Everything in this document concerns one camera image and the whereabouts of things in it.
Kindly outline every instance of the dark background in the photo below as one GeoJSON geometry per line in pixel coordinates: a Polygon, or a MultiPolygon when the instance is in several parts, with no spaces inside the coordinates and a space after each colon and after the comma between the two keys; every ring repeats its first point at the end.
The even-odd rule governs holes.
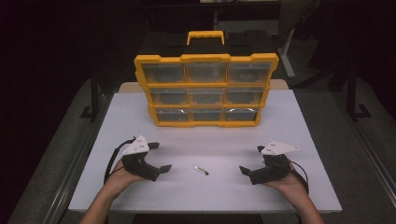
{"type": "MultiPolygon", "coordinates": [[[[133,59],[148,28],[211,28],[209,10],[157,10],[148,21],[146,10],[128,9],[137,2],[146,6],[149,1],[117,0],[105,7],[106,1],[93,0],[0,0],[1,223],[92,74],[103,91],[112,91],[135,80],[133,59]]],[[[396,118],[396,20],[391,13],[386,1],[322,1],[296,36],[319,38],[311,66],[326,69],[341,55],[352,57],[359,76],[396,118]]]]}

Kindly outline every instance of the gray floor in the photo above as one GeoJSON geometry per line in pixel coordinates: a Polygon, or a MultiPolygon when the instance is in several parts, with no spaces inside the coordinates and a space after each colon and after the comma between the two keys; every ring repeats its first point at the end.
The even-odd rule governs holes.
{"type": "MultiPolygon", "coordinates": [[[[289,85],[294,85],[319,72],[306,67],[316,43],[315,39],[294,40],[288,55],[296,78],[287,78],[282,66],[278,67],[273,78],[282,78],[289,85]]],[[[345,112],[345,91],[334,93],[326,88],[330,78],[325,77],[308,88],[294,91],[343,207],[342,212],[323,217],[326,223],[337,224],[395,223],[395,206],[377,176],[372,154],[367,152],[367,148],[373,148],[389,174],[396,176],[396,122],[376,100],[370,86],[360,79],[357,103],[366,105],[373,117],[351,121],[345,112]]],[[[82,171],[83,166],[76,164],[84,164],[89,152],[86,148],[92,145],[92,137],[99,128],[95,122],[79,117],[90,100],[90,85],[87,82],[70,105],[9,223],[77,223],[81,219],[81,213],[63,213],[78,175],[68,178],[67,183],[64,180],[71,172],[82,171]],[[84,151],[84,156],[76,157],[78,150],[87,151],[84,151]]],[[[102,111],[106,111],[110,100],[111,95],[101,96],[102,111]]],[[[132,223],[132,219],[131,214],[111,213],[109,222],[132,223]]],[[[297,220],[294,214],[263,215],[263,219],[264,223],[296,223],[297,220]]]]}

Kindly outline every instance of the yellow storage organizer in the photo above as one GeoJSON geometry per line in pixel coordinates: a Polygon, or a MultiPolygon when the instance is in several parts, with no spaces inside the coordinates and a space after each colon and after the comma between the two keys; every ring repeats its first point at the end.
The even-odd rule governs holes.
{"type": "Polygon", "coordinates": [[[257,126],[278,57],[265,31],[148,33],[136,78],[158,126],[257,126]]]}

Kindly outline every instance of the white tabletop surface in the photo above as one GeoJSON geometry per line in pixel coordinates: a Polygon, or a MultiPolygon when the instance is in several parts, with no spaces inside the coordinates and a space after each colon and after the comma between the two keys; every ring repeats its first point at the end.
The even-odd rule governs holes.
{"type": "Polygon", "coordinates": [[[341,211],[292,91],[270,91],[260,126],[244,128],[157,127],[147,112],[144,93],[116,93],[69,204],[70,210],[88,209],[103,185],[114,148],[140,134],[145,135],[148,142],[160,143],[158,149],[148,153],[146,162],[156,167],[172,164],[172,169],[160,175],[156,182],[145,180],[132,184],[112,204],[111,210],[134,213],[294,211],[275,190],[253,186],[239,170],[240,165],[251,170],[262,168],[263,158],[257,146],[275,140],[299,146],[300,150],[287,156],[306,170],[310,196],[318,210],[322,213],[341,211]],[[195,165],[205,168],[209,175],[195,171],[195,165]]]}

